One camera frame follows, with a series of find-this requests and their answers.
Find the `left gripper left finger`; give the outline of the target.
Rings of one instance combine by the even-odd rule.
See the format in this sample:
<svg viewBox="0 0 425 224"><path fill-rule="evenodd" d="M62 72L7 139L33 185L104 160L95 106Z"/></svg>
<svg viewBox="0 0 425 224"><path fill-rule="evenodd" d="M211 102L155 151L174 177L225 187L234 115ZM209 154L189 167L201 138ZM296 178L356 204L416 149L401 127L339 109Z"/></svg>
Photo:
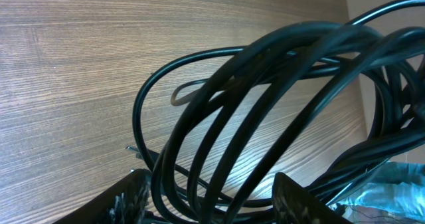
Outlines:
<svg viewBox="0 0 425 224"><path fill-rule="evenodd" d="M56 224L143 223L149 197L149 170L136 169Z"/></svg>

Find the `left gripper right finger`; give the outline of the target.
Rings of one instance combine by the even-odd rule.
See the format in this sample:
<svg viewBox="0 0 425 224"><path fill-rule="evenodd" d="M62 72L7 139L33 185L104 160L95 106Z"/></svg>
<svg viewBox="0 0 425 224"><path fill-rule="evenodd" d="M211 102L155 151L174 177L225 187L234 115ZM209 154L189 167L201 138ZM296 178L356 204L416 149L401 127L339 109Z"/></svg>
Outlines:
<svg viewBox="0 0 425 224"><path fill-rule="evenodd" d="M277 173L272 205L278 224L351 224L284 173Z"/></svg>

